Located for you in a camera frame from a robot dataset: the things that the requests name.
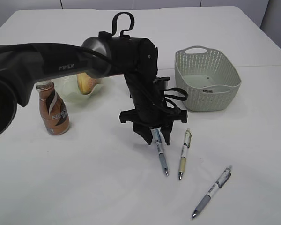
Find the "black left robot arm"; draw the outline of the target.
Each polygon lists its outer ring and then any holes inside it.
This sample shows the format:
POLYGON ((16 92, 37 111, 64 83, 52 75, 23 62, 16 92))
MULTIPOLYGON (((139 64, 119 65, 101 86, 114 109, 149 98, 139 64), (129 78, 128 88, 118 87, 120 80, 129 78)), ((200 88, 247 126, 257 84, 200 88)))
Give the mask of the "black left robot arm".
POLYGON ((188 94, 175 88, 170 94, 168 77, 157 76, 158 49, 147 38, 134 38, 117 31, 118 17, 112 20, 112 33, 101 31, 82 46, 60 43, 0 45, 0 134, 11 124, 17 106, 28 104, 38 82, 86 73, 91 78, 123 75, 133 100, 132 110, 120 113, 121 123, 133 123, 133 131, 151 143, 151 130, 160 128, 170 143, 173 123, 186 123, 187 111, 174 100, 185 101, 188 94))

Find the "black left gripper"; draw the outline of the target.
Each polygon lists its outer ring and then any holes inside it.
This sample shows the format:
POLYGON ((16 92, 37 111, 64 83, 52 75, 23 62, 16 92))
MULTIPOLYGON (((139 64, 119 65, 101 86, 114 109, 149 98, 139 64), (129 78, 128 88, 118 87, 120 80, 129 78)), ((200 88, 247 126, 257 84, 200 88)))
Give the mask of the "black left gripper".
POLYGON ((181 88, 158 90, 153 80, 145 80, 138 74, 124 74, 130 91, 134 109, 122 111, 121 123, 133 122, 133 131, 140 135, 148 145, 152 143, 150 128, 160 127, 167 145, 170 145, 174 121, 187 122, 187 110, 180 109, 171 99, 184 101, 187 93, 181 88))

